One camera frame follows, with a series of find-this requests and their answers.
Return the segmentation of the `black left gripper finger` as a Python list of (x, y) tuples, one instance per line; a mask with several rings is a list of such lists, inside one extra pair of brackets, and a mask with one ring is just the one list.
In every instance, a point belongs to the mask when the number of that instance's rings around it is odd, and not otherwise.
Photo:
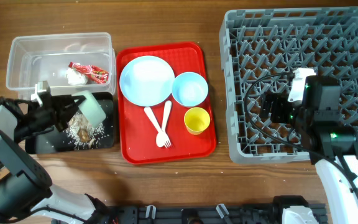
[(59, 114), (59, 131), (62, 132), (65, 129), (68, 128), (68, 123), (74, 117), (74, 115), (79, 111), (78, 107), (69, 108), (66, 110), (63, 110)]
[(86, 100), (83, 95), (60, 95), (54, 96), (54, 103), (59, 109), (78, 108)]

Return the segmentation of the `white tissue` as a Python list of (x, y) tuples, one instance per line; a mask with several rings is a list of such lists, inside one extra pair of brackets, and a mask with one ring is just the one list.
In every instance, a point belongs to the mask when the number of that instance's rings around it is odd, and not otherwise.
[(65, 78), (68, 80), (68, 84), (73, 86), (85, 85), (88, 82), (88, 78), (84, 74), (72, 68), (67, 69), (65, 72)]

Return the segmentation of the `red snack wrapper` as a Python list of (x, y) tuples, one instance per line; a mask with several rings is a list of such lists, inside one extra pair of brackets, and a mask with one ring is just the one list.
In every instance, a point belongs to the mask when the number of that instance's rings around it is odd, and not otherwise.
[(68, 67), (84, 74), (97, 84), (104, 84), (109, 80), (109, 72), (95, 65), (80, 65), (78, 63), (70, 62)]

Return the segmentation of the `yellow plastic cup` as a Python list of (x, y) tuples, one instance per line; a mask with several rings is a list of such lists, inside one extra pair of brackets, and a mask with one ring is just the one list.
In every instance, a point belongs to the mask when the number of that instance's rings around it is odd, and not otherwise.
[(211, 118), (205, 109), (194, 107), (185, 113), (184, 123), (190, 134), (199, 135), (209, 127)]

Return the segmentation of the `light blue bowl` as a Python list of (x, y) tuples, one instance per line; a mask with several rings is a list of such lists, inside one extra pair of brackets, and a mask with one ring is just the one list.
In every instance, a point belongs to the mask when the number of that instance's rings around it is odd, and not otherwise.
[(172, 96), (184, 107), (200, 105), (206, 99), (208, 92), (208, 83), (199, 73), (184, 72), (173, 81)]

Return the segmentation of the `pale green bowl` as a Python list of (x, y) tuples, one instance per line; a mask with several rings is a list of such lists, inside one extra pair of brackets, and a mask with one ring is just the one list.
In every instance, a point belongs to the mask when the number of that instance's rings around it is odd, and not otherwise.
[(89, 124), (92, 125), (92, 127), (96, 128), (106, 119), (105, 112), (103, 111), (96, 98), (93, 96), (92, 92), (85, 90), (74, 93), (72, 96), (85, 97), (85, 100), (80, 103), (78, 108), (88, 120)]

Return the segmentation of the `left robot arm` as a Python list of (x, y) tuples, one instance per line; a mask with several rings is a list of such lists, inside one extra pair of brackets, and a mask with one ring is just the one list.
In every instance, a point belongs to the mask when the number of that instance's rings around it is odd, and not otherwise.
[(27, 101), (0, 97), (0, 223), (15, 223), (33, 216), (65, 223), (111, 223), (114, 216), (102, 201), (53, 184), (47, 171), (19, 143), (57, 129), (63, 131), (77, 111), (101, 124), (103, 109), (91, 93), (52, 96), (39, 94)]

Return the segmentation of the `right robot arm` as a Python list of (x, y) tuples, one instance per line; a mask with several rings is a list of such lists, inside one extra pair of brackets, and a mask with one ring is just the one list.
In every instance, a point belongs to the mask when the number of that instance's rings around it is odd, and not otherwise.
[(358, 137), (341, 123), (341, 86), (335, 78), (308, 76), (294, 86), (300, 99), (283, 93), (262, 96), (261, 118), (289, 124), (310, 151), (334, 223), (358, 223)]

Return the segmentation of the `black food waste tray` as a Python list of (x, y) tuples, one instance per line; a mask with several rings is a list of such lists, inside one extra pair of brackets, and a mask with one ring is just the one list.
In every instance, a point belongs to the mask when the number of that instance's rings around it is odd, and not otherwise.
[[(104, 136), (99, 140), (99, 143), (91, 149), (112, 147), (115, 137), (114, 99), (112, 95), (107, 92), (94, 93), (93, 96), (105, 112), (106, 119), (102, 122), (104, 125)], [(26, 140), (25, 150), (29, 154), (51, 154), (74, 151), (73, 145), (69, 144), (68, 141), (69, 138), (65, 130), (60, 132), (55, 129), (49, 133)]]

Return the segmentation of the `grey dishwasher rack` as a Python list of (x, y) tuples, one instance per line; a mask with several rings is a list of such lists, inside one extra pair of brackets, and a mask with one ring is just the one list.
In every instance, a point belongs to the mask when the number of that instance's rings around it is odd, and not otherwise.
[(299, 67), (338, 79), (341, 121), (358, 135), (358, 7), (230, 10), (219, 46), (231, 161), (278, 164), (309, 158), (284, 145), (300, 141), (289, 125), (259, 117), (261, 94), (288, 93), (291, 84), (279, 73)]

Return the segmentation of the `clear plastic waste bin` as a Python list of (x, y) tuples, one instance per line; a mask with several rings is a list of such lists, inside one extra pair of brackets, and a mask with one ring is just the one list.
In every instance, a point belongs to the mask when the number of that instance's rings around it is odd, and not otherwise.
[[(69, 63), (95, 65), (109, 73), (106, 83), (89, 80), (70, 85), (66, 77)], [(16, 37), (7, 63), (6, 87), (28, 100), (35, 84), (48, 82), (52, 95), (70, 95), (88, 90), (116, 92), (116, 55), (107, 32), (50, 34)]]

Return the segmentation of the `white rice pile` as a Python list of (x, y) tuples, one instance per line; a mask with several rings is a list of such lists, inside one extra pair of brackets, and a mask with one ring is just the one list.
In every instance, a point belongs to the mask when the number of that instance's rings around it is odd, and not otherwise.
[[(90, 142), (81, 142), (77, 136), (80, 128), (85, 128), (89, 132), (91, 138)], [(75, 151), (91, 149), (99, 143), (99, 140), (104, 136), (104, 125), (101, 123), (96, 128), (89, 124), (88, 120), (82, 113), (77, 112), (68, 123), (68, 128), (65, 130), (68, 135), (69, 144), (72, 144)]]

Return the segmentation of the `brown dried mushroom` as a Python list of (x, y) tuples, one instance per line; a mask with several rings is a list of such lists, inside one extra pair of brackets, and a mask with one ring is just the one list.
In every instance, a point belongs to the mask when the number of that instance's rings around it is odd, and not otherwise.
[(91, 140), (89, 132), (85, 128), (80, 128), (77, 132), (77, 136), (81, 142), (90, 142)]

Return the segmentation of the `light blue plate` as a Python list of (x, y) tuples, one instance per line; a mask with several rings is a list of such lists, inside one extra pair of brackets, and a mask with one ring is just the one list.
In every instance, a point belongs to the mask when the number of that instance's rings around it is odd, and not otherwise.
[(131, 60), (122, 70), (119, 87), (137, 106), (155, 106), (172, 93), (173, 68), (163, 59), (146, 55)]

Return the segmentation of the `white plastic fork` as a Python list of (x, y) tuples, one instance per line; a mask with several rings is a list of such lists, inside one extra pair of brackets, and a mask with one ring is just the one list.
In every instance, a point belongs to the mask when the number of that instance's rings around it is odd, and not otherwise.
[(172, 108), (172, 102), (170, 100), (167, 100), (164, 105), (163, 120), (162, 120), (163, 140), (164, 140), (164, 146), (166, 148), (169, 148), (172, 145), (168, 137), (168, 134), (166, 133), (166, 127), (170, 116), (171, 108)]

